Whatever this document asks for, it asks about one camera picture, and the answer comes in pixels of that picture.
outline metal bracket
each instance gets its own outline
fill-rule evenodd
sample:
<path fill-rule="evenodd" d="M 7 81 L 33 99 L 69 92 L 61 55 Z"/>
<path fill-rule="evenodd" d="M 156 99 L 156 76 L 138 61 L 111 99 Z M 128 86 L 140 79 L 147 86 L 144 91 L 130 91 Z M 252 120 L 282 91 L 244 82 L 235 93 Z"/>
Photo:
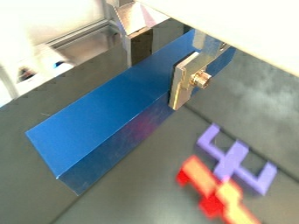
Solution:
<path fill-rule="evenodd" d="M 152 27 L 167 17 L 159 11 L 130 0 L 107 0 L 114 20 L 122 34 L 127 51 L 127 66 L 131 67 L 152 54 Z"/>
<path fill-rule="evenodd" d="M 175 67 L 172 77 L 172 91 L 170 107 L 178 110 L 191 99 L 195 87 L 206 88 L 211 82 L 211 76 L 206 73 L 207 65 L 226 52 L 230 46 L 204 34 L 195 32 L 194 47 L 200 52 L 192 53 Z"/>

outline blue block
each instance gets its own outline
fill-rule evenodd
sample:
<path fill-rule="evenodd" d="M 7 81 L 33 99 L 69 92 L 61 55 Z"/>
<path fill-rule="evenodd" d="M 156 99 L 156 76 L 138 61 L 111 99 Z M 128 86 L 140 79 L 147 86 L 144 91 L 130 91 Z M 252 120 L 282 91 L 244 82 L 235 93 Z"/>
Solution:
<path fill-rule="evenodd" d="M 195 51 L 190 31 L 25 132 L 56 179 L 80 195 L 167 116 L 174 65 Z M 210 66 L 230 63 L 230 48 Z"/>

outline toy block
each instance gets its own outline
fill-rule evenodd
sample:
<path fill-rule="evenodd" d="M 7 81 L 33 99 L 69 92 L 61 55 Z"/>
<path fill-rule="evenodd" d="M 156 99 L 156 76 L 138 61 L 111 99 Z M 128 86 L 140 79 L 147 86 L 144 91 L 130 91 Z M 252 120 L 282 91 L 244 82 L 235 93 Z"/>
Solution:
<path fill-rule="evenodd" d="M 266 163 L 258 177 L 243 166 L 236 169 L 235 173 L 260 195 L 267 194 L 267 190 L 276 177 L 276 166 L 274 164 Z"/>
<path fill-rule="evenodd" d="M 220 126 L 214 123 L 202 134 L 196 143 L 218 161 L 222 160 L 224 157 L 224 152 L 212 143 L 212 140 L 219 133 L 220 133 Z"/>
<path fill-rule="evenodd" d="M 199 208 L 210 219 L 222 216 L 224 213 L 224 205 L 215 193 L 208 198 L 202 199 Z"/>
<path fill-rule="evenodd" d="M 214 174 L 220 181 L 230 179 L 234 174 L 244 181 L 244 183 L 262 195 L 267 194 L 267 190 L 276 176 L 276 166 L 266 163 L 266 166 L 258 177 L 242 166 L 242 162 L 248 154 L 248 146 L 236 141 L 227 154 L 212 143 L 212 139 L 220 132 L 220 127 L 215 123 L 208 127 L 198 140 L 198 145 L 219 160 Z"/>
<path fill-rule="evenodd" d="M 236 205 L 242 201 L 243 192 L 239 185 L 232 180 L 228 180 L 219 186 L 215 196 L 223 205 L 228 207 Z"/>
<path fill-rule="evenodd" d="M 248 147 L 240 141 L 236 141 L 214 169 L 214 174 L 219 180 L 231 178 L 247 154 Z"/>
<path fill-rule="evenodd" d="M 230 206 L 228 209 L 224 210 L 223 220 L 228 224 L 260 224 L 258 218 L 243 205 Z"/>
<path fill-rule="evenodd" d="M 212 194 L 218 185 L 218 180 L 210 169 L 196 156 L 191 156 L 183 163 L 176 180 L 180 185 L 186 185 L 190 181 L 204 197 L 208 197 Z"/>
<path fill-rule="evenodd" d="M 196 156 L 191 156 L 184 161 L 176 175 L 176 181 L 182 186 L 191 182 L 202 194 L 203 199 L 199 208 L 210 219 L 220 217 L 228 224 L 260 223 L 239 204 L 243 198 L 239 185 L 231 179 L 219 182 Z"/>

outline screw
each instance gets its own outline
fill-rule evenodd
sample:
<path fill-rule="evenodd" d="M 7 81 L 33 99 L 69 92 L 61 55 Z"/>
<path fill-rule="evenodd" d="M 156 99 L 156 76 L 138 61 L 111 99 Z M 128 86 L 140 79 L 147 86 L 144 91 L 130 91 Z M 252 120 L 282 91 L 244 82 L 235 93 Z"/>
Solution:
<path fill-rule="evenodd" d="M 200 70 L 191 76 L 191 84 L 195 87 L 206 88 L 210 85 L 210 83 L 211 83 L 211 76 L 203 70 Z"/>

